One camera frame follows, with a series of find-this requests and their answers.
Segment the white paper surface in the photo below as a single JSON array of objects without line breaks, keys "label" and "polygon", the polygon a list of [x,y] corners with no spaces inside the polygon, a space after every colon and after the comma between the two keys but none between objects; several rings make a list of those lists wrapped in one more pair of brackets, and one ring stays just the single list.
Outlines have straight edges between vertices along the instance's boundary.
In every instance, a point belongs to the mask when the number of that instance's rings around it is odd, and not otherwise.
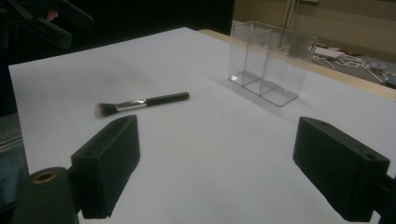
[{"label": "white paper surface", "polygon": [[[136,114],[141,161],[113,216],[80,223],[345,223],[292,160],[298,118],[327,121],[395,161],[396,104],[309,73],[300,97],[277,107],[227,80],[228,55],[228,43],[178,29],[10,66],[30,173],[70,167],[111,120]],[[190,100],[93,113],[183,91]]]}]

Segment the brush handle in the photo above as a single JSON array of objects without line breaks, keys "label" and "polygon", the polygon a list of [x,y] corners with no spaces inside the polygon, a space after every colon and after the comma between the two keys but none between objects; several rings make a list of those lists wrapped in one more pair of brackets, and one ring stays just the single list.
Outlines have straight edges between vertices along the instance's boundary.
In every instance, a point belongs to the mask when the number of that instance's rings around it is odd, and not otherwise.
[{"label": "brush handle", "polygon": [[190,97],[190,95],[188,92],[153,97],[153,98],[146,99],[146,105],[147,106],[163,105],[163,104],[173,103],[173,102],[177,102],[177,101],[187,100],[187,99],[189,99],[189,97]]}]

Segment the transparent container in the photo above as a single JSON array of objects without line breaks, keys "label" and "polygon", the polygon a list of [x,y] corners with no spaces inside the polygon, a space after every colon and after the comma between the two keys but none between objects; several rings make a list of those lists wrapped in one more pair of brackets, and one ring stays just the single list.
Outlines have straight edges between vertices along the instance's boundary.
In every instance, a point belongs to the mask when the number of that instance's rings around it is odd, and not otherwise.
[{"label": "transparent container", "polygon": [[275,105],[298,97],[318,39],[260,22],[233,26],[229,79]]}]

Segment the dark background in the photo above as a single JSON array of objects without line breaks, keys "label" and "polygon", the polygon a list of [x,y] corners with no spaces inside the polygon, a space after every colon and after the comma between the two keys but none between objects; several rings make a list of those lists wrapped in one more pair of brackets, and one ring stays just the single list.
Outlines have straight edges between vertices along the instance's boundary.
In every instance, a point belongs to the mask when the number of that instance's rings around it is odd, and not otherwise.
[{"label": "dark background", "polygon": [[0,49],[0,117],[17,113],[7,67],[84,49],[96,48],[145,35],[188,27],[230,34],[234,0],[75,0],[74,5],[94,18],[86,33],[64,19],[54,23],[73,34],[70,49],[58,49],[31,34],[10,38]]}]

